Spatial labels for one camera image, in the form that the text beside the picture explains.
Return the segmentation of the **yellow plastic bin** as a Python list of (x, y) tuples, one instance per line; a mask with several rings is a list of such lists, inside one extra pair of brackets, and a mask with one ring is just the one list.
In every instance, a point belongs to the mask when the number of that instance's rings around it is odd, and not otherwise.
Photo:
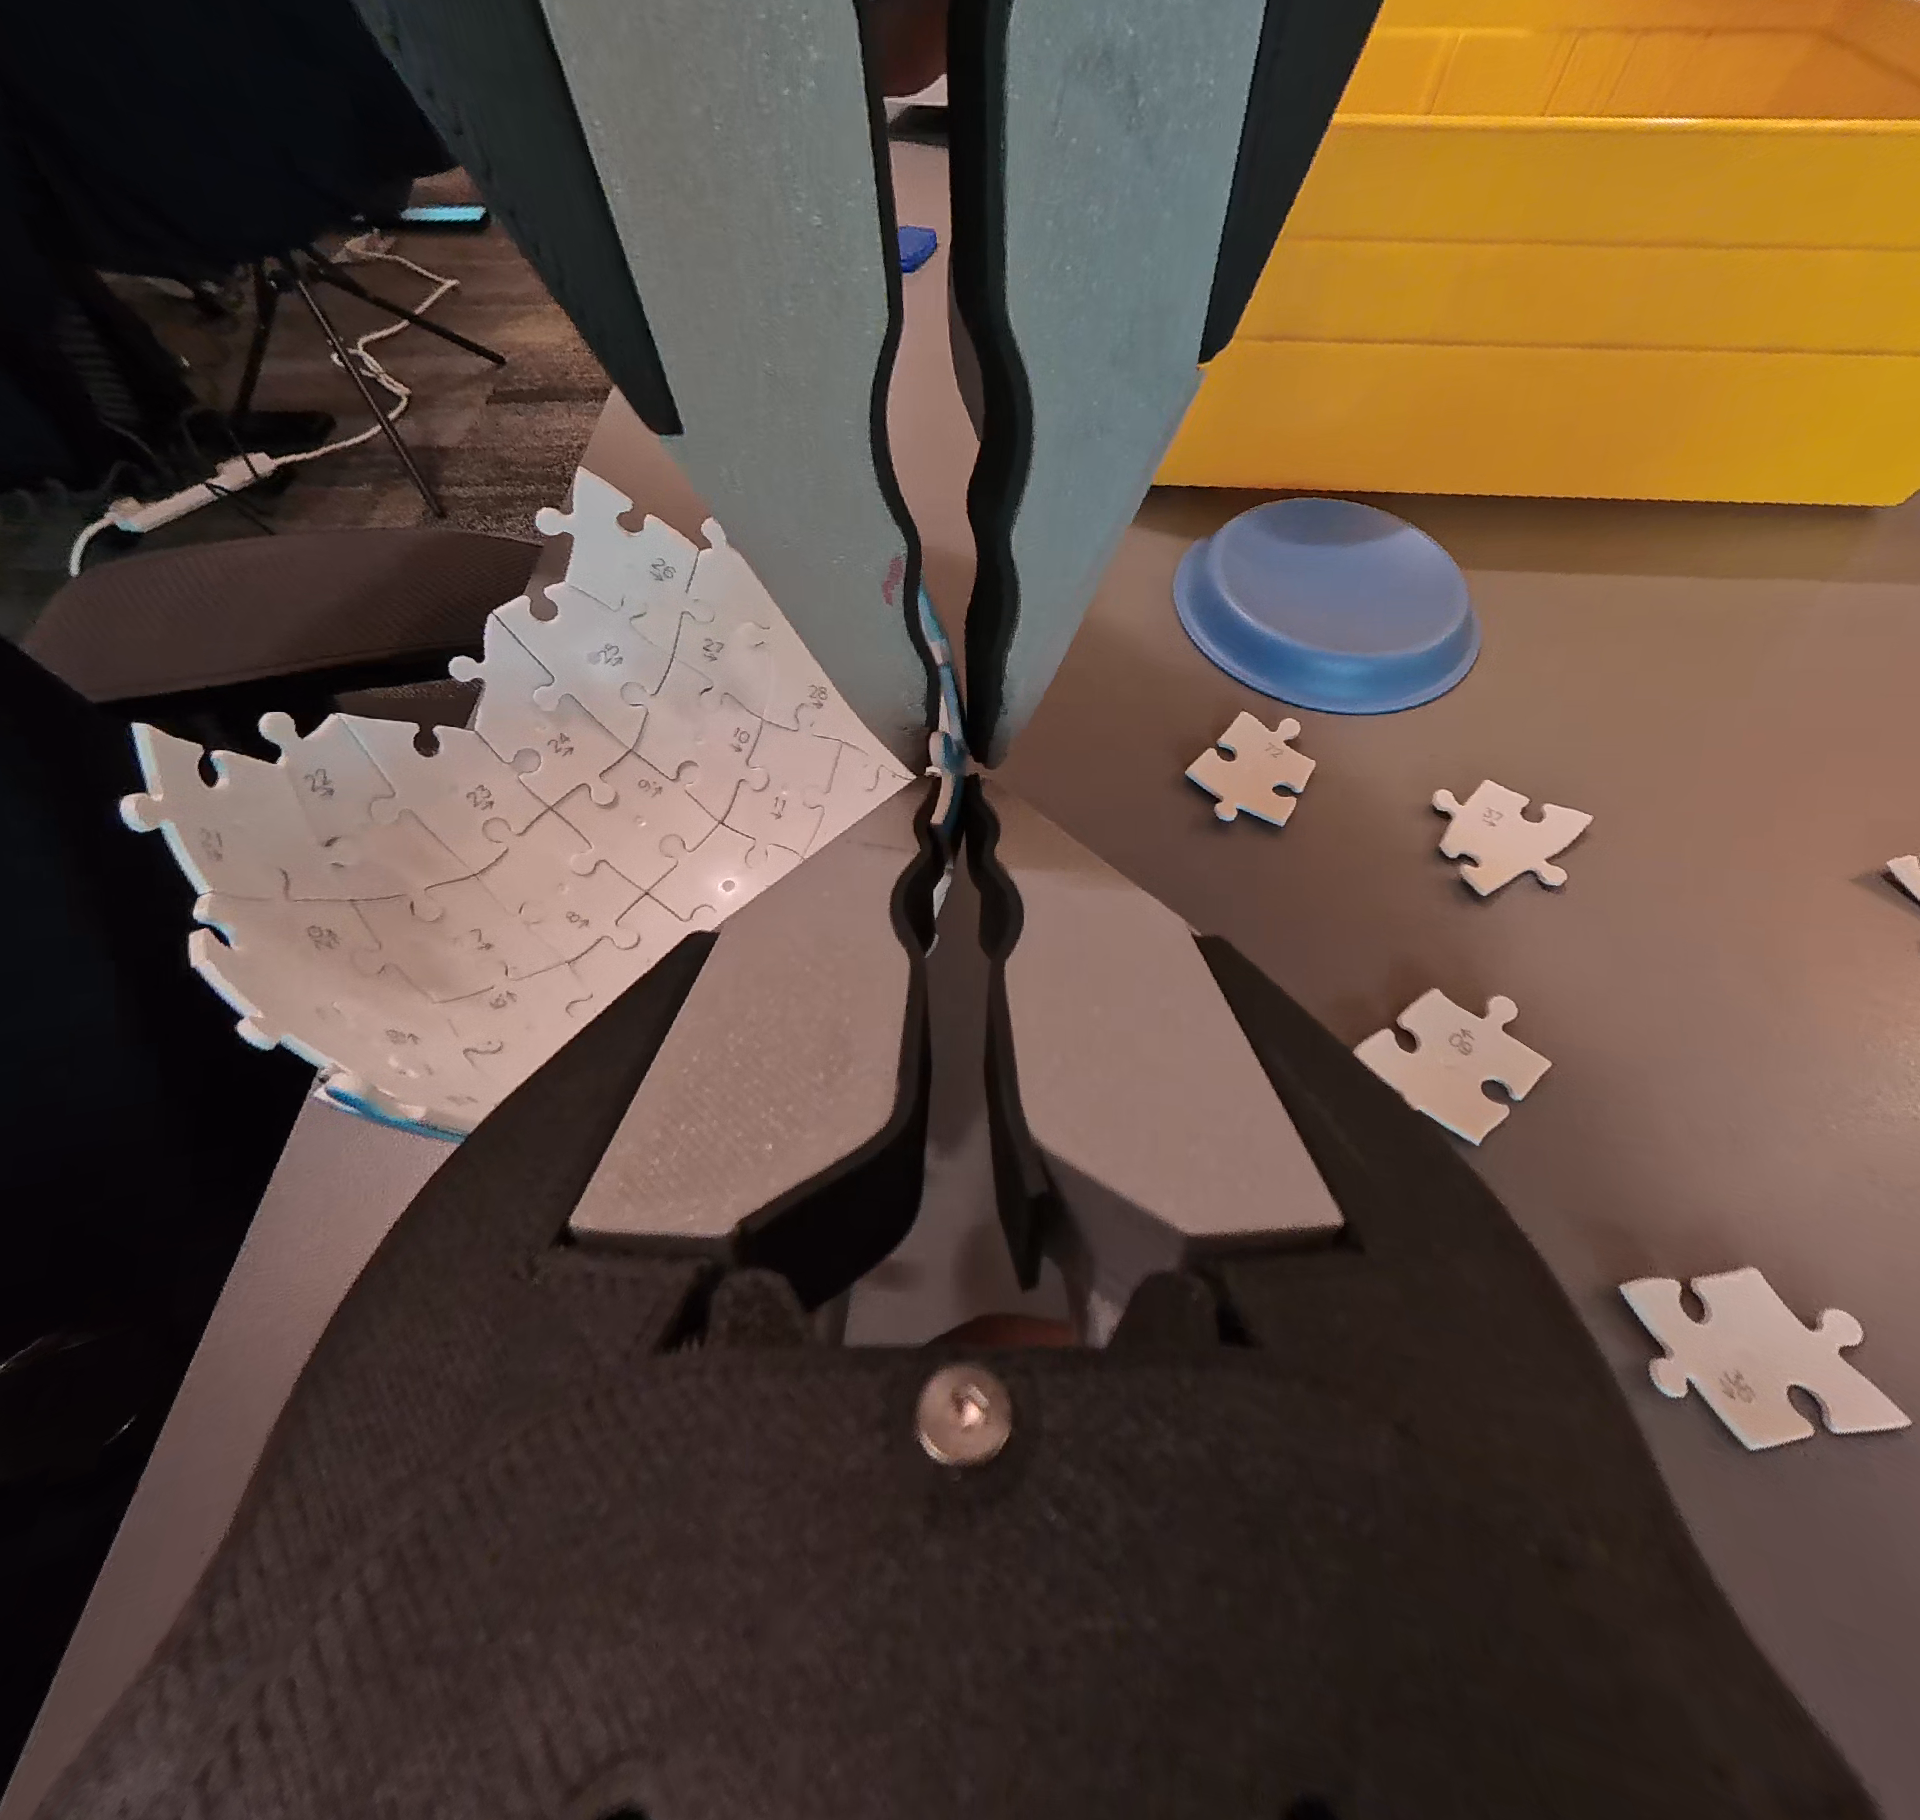
[(1389, 0), (1159, 484), (1897, 511), (1916, 0)]

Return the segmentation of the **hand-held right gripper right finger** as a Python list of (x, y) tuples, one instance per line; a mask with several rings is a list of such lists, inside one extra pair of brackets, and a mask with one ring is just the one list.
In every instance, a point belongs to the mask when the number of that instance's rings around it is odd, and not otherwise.
[(967, 782), (985, 896), (998, 1214), (1035, 1281), (1121, 1310), (1142, 1279), (1329, 1242), (1306, 1156), (1185, 918), (992, 782)]

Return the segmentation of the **white puzzle pieces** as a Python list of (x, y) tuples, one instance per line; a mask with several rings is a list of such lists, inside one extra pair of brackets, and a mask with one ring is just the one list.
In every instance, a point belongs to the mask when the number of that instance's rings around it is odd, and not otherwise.
[[(1212, 792), (1218, 821), (1293, 819), (1293, 801), (1318, 770), (1296, 746), (1296, 731), (1296, 720), (1265, 726), (1263, 720), (1238, 711), (1238, 723), (1192, 757), (1185, 777)], [(1445, 819), (1442, 855), (1478, 896), (1491, 896), (1527, 872), (1545, 890), (1567, 890), (1555, 855), (1592, 829), (1592, 815), (1567, 801), (1545, 801), (1530, 819), (1527, 800), (1491, 777), (1478, 782), (1470, 800), (1442, 787), (1430, 792), (1430, 806)], [(1394, 1025), (1361, 1035), (1356, 1062), (1450, 1138), (1488, 1140), (1513, 1103), (1522, 1103), (1553, 1067), (1537, 1047), (1513, 1035), (1517, 1014), (1522, 1007), (1503, 993), (1488, 996), (1480, 1014), (1465, 1014), (1430, 987), (1411, 996)], [(1852, 1360), (1852, 1347), (1866, 1340), (1860, 1321), (1839, 1308), (1800, 1321), (1760, 1269), (1690, 1281), (1643, 1279), (1622, 1281), (1622, 1303), (1655, 1340), (1648, 1367), (1651, 1388), (1673, 1403), (1703, 1398), (1747, 1449), (1813, 1439), (1815, 1432), (1886, 1437), (1912, 1427), (1912, 1418)]]

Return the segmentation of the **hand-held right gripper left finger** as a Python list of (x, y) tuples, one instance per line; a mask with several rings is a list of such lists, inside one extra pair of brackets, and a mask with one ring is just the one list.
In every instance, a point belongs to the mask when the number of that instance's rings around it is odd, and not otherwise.
[(915, 1226), (926, 1128), (931, 782), (718, 926), (568, 1234), (845, 1296)]

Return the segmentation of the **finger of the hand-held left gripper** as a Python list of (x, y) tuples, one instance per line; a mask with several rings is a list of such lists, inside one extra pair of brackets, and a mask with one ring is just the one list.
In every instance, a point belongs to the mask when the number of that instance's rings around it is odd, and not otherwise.
[(863, 0), (537, 0), (678, 408), (678, 462), (884, 741), (926, 741), (884, 440), (899, 226)]
[(992, 770), (1306, 178), (1304, 0), (949, 0), (949, 102)]

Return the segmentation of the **blue plastic ball stand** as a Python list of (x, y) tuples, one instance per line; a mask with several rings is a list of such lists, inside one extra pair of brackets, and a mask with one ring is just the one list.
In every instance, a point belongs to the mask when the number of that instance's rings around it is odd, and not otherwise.
[(1318, 711), (1400, 711), (1480, 649), (1450, 552), (1396, 512), (1279, 497), (1192, 544), (1171, 602), (1238, 681)]

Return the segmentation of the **grey office chair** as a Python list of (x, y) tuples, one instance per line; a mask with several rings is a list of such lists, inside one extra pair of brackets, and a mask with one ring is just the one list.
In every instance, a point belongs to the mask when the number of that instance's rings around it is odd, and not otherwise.
[(475, 651), (532, 541), (303, 528), (127, 552), (68, 578), (23, 651), (93, 704)]

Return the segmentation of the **person's dark clothed body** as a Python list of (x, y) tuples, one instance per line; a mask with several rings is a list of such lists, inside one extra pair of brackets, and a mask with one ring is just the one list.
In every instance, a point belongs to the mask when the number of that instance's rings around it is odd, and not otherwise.
[(127, 723), (6, 644), (6, 1519), (152, 1439), (314, 1082), (189, 969), (196, 890), (118, 821), (136, 782)]

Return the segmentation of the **person's left forearm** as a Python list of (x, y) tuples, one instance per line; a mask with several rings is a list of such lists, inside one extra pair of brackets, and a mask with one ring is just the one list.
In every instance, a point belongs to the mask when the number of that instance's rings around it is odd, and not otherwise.
[(456, 160), (351, 0), (0, 0), (50, 250), (223, 273), (391, 218)]

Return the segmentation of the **partly built puzzle ball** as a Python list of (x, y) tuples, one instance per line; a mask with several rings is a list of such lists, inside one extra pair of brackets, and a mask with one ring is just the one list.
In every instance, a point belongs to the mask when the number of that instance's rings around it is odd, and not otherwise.
[(189, 969), (334, 1108), (466, 1138), (678, 943), (909, 787), (718, 519), (572, 476), (547, 612), (490, 612), (475, 726), (264, 711), (280, 757), (136, 723), (118, 801), (196, 881)]

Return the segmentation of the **single curved puzzle piece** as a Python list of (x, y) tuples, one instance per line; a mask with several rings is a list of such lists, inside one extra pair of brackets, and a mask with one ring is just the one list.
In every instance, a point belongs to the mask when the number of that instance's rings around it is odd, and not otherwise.
[(954, 890), (954, 870), (961, 857), (961, 842), (967, 842), (967, 800), (975, 800), (975, 752), (961, 738), (954, 731), (931, 731), (926, 741), (926, 801), (921, 801), (921, 911), (916, 911), (916, 934), (921, 934), (921, 949), (931, 949), (931, 934), (940, 934), (940, 911), (949, 901), (949, 890)]

